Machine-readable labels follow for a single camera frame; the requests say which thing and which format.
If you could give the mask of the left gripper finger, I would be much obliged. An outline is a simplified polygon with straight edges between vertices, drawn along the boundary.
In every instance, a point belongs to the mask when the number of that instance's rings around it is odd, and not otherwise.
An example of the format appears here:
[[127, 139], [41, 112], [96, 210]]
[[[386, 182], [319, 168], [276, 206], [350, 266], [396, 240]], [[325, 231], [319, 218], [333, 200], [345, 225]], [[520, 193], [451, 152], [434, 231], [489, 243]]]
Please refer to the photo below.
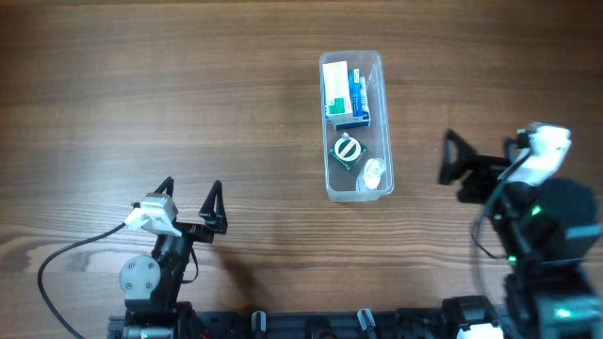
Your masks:
[[174, 179], [168, 176], [155, 191], [147, 193], [140, 202], [132, 202], [131, 205], [133, 208], [173, 208], [173, 189]]
[[204, 219], [206, 225], [227, 224], [220, 180], [215, 181], [212, 185], [198, 215]]

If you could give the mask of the white spray bottle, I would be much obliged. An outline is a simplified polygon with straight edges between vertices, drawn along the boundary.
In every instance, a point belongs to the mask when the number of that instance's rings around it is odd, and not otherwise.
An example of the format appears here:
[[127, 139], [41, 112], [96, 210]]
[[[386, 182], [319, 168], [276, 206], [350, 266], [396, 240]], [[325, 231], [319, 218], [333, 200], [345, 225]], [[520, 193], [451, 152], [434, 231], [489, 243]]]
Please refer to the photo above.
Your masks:
[[356, 190], [359, 192], [376, 190], [385, 173], [386, 165], [381, 158], [369, 158], [356, 179]]

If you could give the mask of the dark green square box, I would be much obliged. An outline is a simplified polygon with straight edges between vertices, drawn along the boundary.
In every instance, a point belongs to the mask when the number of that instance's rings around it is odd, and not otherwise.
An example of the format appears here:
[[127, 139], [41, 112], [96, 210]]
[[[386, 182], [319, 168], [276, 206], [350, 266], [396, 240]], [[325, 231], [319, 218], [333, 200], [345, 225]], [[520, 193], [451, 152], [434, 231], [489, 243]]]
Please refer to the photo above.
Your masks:
[[346, 170], [351, 170], [364, 153], [367, 146], [348, 133], [343, 133], [329, 150], [329, 156]]

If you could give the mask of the blue medicine box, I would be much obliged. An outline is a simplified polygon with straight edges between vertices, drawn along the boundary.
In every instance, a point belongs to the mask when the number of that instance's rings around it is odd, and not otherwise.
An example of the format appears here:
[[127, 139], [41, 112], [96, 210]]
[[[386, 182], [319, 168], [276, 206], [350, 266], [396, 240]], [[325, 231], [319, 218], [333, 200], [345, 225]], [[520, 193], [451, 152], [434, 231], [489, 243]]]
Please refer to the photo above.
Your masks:
[[364, 117], [361, 91], [361, 71], [359, 69], [348, 69], [348, 78], [352, 107], [352, 119], [354, 121], [360, 121]]

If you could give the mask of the white green Panadol box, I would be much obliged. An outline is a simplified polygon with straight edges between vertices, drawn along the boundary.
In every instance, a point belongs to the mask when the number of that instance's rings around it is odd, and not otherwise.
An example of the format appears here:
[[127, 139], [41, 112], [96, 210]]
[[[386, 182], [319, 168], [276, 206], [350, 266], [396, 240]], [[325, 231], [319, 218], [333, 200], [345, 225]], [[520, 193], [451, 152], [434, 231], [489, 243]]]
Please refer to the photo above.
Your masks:
[[338, 61], [322, 65], [325, 117], [343, 123], [353, 115], [350, 99], [348, 64]]

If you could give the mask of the white Hansaplast box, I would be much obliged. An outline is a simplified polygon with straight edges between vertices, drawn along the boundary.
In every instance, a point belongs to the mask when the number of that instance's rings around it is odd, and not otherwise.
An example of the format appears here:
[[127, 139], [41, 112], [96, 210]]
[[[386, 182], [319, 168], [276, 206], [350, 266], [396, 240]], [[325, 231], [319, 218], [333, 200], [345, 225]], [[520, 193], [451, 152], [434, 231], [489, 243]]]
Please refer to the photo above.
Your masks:
[[362, 107], [361, 120], [348, 122], [348, 123], [336, 123], [334, 125], [335, 130], [370, 126], [371, 118], [370, 118], [370, 111], [369, 111], [368, 98], [367, 98], [367, 83], [366, 83], [366, 79], [363, 76], [360, 77], [360, 95], [361, 95], [361, 107]]

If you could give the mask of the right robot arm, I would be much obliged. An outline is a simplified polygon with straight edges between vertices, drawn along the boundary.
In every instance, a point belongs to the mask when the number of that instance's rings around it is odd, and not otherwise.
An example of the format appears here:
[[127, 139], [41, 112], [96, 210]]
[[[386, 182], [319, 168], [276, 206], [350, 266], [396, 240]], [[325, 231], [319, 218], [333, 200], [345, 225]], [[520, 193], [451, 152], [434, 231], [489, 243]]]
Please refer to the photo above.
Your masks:
[[512, 268], [504, 281], [512, 331], [523, 338], [599, 338], [602, 299], [582, 264], [602, 235], [591, 188], [555, 177], [572, 144], [568, 129], [533, 123], [505, 141], [502, 157], [478, 153], [453, 130], [444, 136], [438, 182], [460, 182], [457, 199], [480, 211], [471, 225], [474, 251], [485, 221]]

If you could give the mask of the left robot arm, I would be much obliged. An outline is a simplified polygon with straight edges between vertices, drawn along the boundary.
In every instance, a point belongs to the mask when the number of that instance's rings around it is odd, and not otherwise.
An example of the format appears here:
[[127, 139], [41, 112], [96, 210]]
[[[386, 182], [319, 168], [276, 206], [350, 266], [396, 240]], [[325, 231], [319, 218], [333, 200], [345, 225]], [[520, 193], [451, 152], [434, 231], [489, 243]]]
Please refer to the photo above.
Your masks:
[[123, 265], [120, 286], [124, 292], [124, 317], [109, 320], [109, 338], [175, 339], [207, 338], [209, 331], [188, 301], [178, 295], [184, 284], [187, 265], [198, 262], [193, 245], [210, 244], [217, 234], [226, 234], [227, 216], [223, 204], [222, 183], [212, 185], [199, 217], [202, 223], [177, 219], [173, 201], [174, 180], [168, 177], [152, 193], [133, 204], [124, 221], [132, 230], [144, 230], [156, 236], [149, 255], [136, 256]]

